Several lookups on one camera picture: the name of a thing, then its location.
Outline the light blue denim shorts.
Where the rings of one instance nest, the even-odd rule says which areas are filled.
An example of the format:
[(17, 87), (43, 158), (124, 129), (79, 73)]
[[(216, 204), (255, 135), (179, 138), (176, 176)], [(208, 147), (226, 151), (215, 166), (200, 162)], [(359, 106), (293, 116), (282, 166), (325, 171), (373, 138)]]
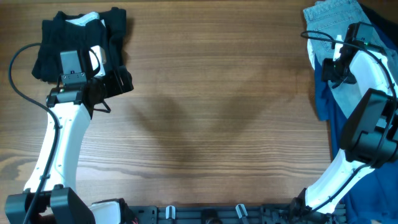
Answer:
[[(314, 6), (304, 9), (303, 15), (307, 23), (307, 30), (324, 32), (333, 38), (337, 35), (345, 37), (348, 26), (352, 23), (365, 22), (371, 24), (359, 2), (355, 0), (318, 1)], [(334, 50), (329, 42), (311, 40), (311, 43), (321, 66), (325, 58), (332, 58)], [(376, 30), (371, 37), (371, 43), (386, 49), (389, 69), (394, 80), (397, 81), (397, 51), (388, 48), (380, 39)], [(349, 117), (362, 97), (358, 85), (344, 83), (332, 89), (332, 82), (326, 84), (330, 87), (343, 114), (346, 118)]]

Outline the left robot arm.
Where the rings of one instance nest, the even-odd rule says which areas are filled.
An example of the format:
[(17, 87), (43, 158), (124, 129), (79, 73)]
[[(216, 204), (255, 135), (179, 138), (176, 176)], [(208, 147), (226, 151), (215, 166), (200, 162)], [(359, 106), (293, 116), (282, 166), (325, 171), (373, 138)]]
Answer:
[(8, 196), (10, 223), (136, 223), (121, 198), (87, 206), (75, 192), (83, 136), (95, 105), (107, 98), (105, 52), (88, 52), (88, 66), (76, 50), (60, 54), (62, 74), (47, 97), (47, 130), (38, 161), (21, 194)]

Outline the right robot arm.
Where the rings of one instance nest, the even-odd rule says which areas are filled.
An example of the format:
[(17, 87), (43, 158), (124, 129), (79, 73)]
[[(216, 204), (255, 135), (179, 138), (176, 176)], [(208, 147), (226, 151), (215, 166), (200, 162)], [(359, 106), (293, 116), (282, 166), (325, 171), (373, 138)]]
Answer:
[(306, 30), (301, 36), (331, 43), (322, 63), (322, 81), (335, 87), (359, 85), (361, 100), (345, 123), (340, 149), (322, 176), (295, 197), (288, 223), (335, 222), (333, 212), (354, 185), (385, 163), (397, 160), (397, 88), (383, 47), (371, 43), (374, 27), (357, 22), (344, 37)]

